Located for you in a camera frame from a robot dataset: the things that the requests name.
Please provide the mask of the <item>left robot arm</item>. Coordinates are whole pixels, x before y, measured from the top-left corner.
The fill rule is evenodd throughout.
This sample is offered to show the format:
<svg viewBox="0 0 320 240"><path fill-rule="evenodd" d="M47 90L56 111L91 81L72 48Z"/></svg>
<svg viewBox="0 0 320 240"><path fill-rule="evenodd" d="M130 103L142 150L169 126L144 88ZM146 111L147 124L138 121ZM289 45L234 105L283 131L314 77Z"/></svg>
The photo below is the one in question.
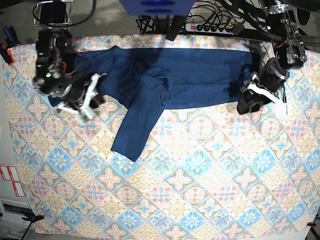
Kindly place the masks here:
<svg viewBox="0 0 320 240"><path fill-rule="evenodd" d="M318 46L318 36L301 35L289 0L262 0L266 30L248 12L243 3L243 18L259 34L270 38L274 57L270 58L261 73L253 72L243 81L241 98L237 104L240 115L254 113L266 104L274 103L281 114L288 112L285 82L290 70L298 70L307 62L305 46Z"/></svg>

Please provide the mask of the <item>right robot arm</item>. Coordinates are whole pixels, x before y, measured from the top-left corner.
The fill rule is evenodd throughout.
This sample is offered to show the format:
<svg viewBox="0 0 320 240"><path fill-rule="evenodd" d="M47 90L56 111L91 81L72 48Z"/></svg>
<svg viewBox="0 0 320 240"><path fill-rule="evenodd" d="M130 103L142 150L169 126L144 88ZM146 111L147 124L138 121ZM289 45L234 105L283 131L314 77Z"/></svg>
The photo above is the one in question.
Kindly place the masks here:
<svg viewBox="0 0 320 240"><path fill-rule="evenodd" d="M86 77L88 67L72 68L68 60L80 56L73 50L71 0L43 0L32 10L34 25L41 27L35 50L37 53L32 87L44 97L57 99L58 112L68 112L86 123L95 117L95 109L104 98L97 85L103 73Z"/></svg>

